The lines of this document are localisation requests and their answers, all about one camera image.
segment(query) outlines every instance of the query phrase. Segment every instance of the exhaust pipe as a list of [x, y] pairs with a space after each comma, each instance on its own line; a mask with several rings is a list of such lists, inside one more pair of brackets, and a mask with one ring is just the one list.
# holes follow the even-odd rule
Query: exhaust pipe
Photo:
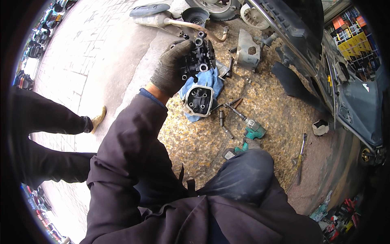
[[158, 14], [154, 15], [149, 15], [149, 16], [134, 16], [133, 20], [134, 23], [139, 24], [139, 25], [147, 25], [147, 26], [152, 26], [152, 27], [157, 27], [157, 28], [165, 28], [167, 25], [174, 25], [177, 27], [190, 27], [195, 30], [203, 31], [207, 34], [207, 37], [213, 39], [214, 41], [218, 43], [222, 43], [226, 40], [227, 38], [227, 32], [229, 31], [229, 27], [225, 26], [223, 28], [223, 36], [222, 38], [216, 37], [211, 31], [207, 30], [206, 28], [196, 25], [193, 23], [189, 22], [184, 22], [184, 21], [179, 21], [179, 20], [173, 20], [171, 19], [172, 13], [169, 11], [163, 11]]

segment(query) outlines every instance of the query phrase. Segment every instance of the dark jacket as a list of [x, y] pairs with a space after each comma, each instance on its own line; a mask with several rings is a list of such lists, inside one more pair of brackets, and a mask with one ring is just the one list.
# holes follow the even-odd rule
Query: dark jacket
[[297, 214], [277, 179], [260, 207], [220, 196], [184, 198], [158, 213], [137, 206], [137, 175], [151, 143], [167, 117], [167, 109], [136, 95], [112, 124], [97, 156], [91, 159], [87, 243], [206, 244], [209, 212], [231, 243], [322, 243], [316, 222]]

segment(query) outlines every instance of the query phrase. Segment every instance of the beige shoe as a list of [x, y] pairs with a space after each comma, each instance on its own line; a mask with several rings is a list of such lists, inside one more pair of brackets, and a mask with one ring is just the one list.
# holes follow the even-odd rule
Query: beige shoe
[[101, 114], [99, 114], [98, 116], [96, 116], [95, 118], [93, 118], [91, 121], [92, 121], [92, 125], [94, 126], [94, 128], [92, 129], [91, 131], [91, 134], [95, 133], [96, 131], [96, 128], [98, 127], [98, 125], [103, 121], [104, 117], [106, 116], [106, 106], [103, 106], [101, 108]]

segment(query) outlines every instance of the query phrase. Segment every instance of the gloved hand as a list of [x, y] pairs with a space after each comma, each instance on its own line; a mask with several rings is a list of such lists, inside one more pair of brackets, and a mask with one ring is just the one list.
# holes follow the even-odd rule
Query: gloved hand
[[255, 141], [245, 137], [244, 142], [248, 144], [248, 149], [261, 149], [261, 144], [259, 141]]
[[187, 55], [195, 47], [191, 40], [175, 41], [172, 44], [161, 55], [150, 79], [156, 88], [169, 97], [173, 97], [185, 84], [185, 80], [181, 78], [177, 60]]

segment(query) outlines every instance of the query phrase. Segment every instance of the green cordless impact wrench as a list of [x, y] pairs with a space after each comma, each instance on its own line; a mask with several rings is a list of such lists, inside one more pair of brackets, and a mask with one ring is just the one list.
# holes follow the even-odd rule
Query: green cordless impact wrench
[[[240, 112], [238, 112], [235, 108], [233, 108], [230, 104], [226, 103], [225, 104], [227, 107], [229, 107], [230, 109], [233, 110], [233, 112], [235, 112], [244, 122], [245, 122], [245, 132], [244, 132], [244, 136], [249, 138], [249, 139], [255, 139], [255, 138], [262, 138], [265, 133], [266, 133], [266, 129], [264, 129], [259, 122], [257, 122], [256, 120], [254, 119], [248, 119], [247, 117], [245, 117], [243, 114], [241, 114]], [[239, 153], [242, 153], [243, 151], [246, 151], [248, 150], [248, 144], [244, 141], [244, 145], [242, 148], [239, 148], [239, 147], [235, 147], [234, 150], [232, 148], [227, 148], [224, 153], [223, 153], [223, 157], [228, 160], [232, 157], [234, 157], [235, 155], [239, 154]]]

